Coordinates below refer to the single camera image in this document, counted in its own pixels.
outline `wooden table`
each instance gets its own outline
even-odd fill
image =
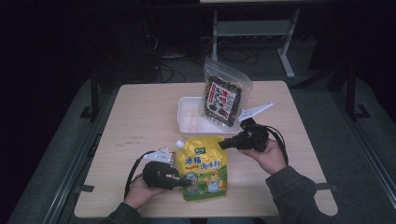
[[[290,165],[316,183],[326,183],[297,108],[282,81],[253,82],[247,107],[273,101],[254,119],[277,128],[284,136]],[[123,199],[123,190],[135,160],[144,152],[170,147],[183,139],[177,125],[177,105],[182,97],[202,96],[204,83],[125,85],[120,88],[82,191],[77,217],[106,217]],[[154,198],[139,212],[143,217],[267,217],[277,216],[265,173],[257,162],[236,149],[228,152],[228,189],[223,198],[200,202],[183,200],[181,188]],[[141,173],[142,161],[135,174]],[[315,196],[319,209],[337,213],[329,189]]]

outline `yellow package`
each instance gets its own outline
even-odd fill
[[[227,153],[219,142],[223,136],[189,138],[176,153],[180,177],[188,178],[192,185],[183,188],[186,201],[225,196],[227,187]]]

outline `hand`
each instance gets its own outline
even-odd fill
[[[242,149],[240,149],[239,152],[253,158],[259,163],[260,167],[270,175],[275,174],[287,166],[277,141],[272,139],[268,139],[267,148],[264,152]]]
[[[143,176],[139,176],[132,183],[124,203],[129,204],[132,208],[138,209],[155,196],[165,193],[166,191],[168,191],[168,189],[149,188]]]

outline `green label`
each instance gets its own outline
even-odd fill
[[[195,155],[205,154],[206,153],[206,150],[205,150],[204,147],[195,148],[194,151],[195,151]]]

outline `white tray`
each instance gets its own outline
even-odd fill
[[[177,123],[183,137],[190,138],[204,135],[223,135],[232,137],[242,129],[235,124],[227,132],[201,116],[202,97],[183,97],[178,102]]]

